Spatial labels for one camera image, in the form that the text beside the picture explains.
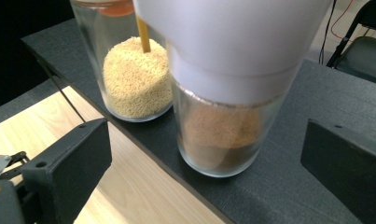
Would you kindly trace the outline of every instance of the wire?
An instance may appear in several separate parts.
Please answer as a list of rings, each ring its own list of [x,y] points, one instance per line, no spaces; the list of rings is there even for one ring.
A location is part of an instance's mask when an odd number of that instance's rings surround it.
[[[45,65],[45,63],[41,59],[36,59],[38,63],[42,66],[42,68],[45,70],[46,75],[48,75],[49,79],[53,82],[53,84],[59,89],[59,92],[62,94],[63,98],[66,100],[66,102],[72,107],[72,109],[77,113],[79,118],[83,121],[83,123],[86,122],[85,119],[83,119],[83,116],[80,115],[79,111],[77,111],[77,108],[72,104],[72,102],[68,99],[68,97],[63,92],[63,89],[60,87],[60,85],[57,83],[57,81],[54,79],[53,75],[49,71],[48,67]]]
[[[330,32],[336,36],[337,38],[339,39],[342,39],[342,36],[339,36],[337,34],[334,33],[333,31],[333,27],[336,25],[336,23],[341,19],[342,16],[344,16],[344,14],[348,11],[348,8],[350,8],[351,4],[354,2],[354,0],[351,0],[350,3],[348,4],[347,8],[342,12],[342,14],[335,20],[335,22],[333,23],[333,25],[330,27]]]
[[[319,52],[319,59],[318,59],[318,63],[321,63],[321,64],[324,64],[324,49],[325,49],[325,43],[327,42],[327,31],[329,29],[329,25],[330,25],[330,21],[332,19],[332,16],[333,16],[333,12],[335,10],[335,6],[336,6],[336,3],[337,3],[337,0],[333,0],[333,5],[332,5],[332,9],[330,11],[330,16],[329,16],[329,20],[327,21],[327,29],[325,29],[325,38],[324,38],[324,42],[322,43],[322,47],[321,47],[321,51]]]

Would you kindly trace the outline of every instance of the chair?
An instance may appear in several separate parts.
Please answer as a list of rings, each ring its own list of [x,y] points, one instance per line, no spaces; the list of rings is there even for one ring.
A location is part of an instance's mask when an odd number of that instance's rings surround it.
[[[327,66],[376,83],[376,38],[360,36],[344,50],[358,24],[376,30],[376,0],[368,1],[358,11]]]

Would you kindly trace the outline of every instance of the black plastic bracket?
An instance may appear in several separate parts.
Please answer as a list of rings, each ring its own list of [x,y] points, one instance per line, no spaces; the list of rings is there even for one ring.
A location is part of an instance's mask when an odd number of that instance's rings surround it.
[[[376,141],[309,119],[301,164],[364,223],[376,223]]]
[[[0,180],[0,223],[74,223],[112,162],[106,119],[85,122]]]

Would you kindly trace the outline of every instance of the brown powder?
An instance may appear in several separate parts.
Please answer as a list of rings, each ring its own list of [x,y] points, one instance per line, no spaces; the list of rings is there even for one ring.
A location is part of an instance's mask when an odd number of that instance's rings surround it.
[[[258,152],[254,144],[261,127],[257,109],[198,105],[182,124],[185,153],[195,165],[217,172],[232,172]]]

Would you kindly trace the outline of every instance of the granular food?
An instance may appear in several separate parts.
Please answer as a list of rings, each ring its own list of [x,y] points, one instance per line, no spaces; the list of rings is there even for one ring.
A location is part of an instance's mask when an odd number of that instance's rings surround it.
[[[143,53],[140,37],[131,37],[104,59],[107,106],[124,118],[154,115],[172,101],[166,50],[152,39],[150,47]]]
[[[227,173],[256,156],[261,132],[255,108],[198,103],[185,111],[178,140],[195,166]]]

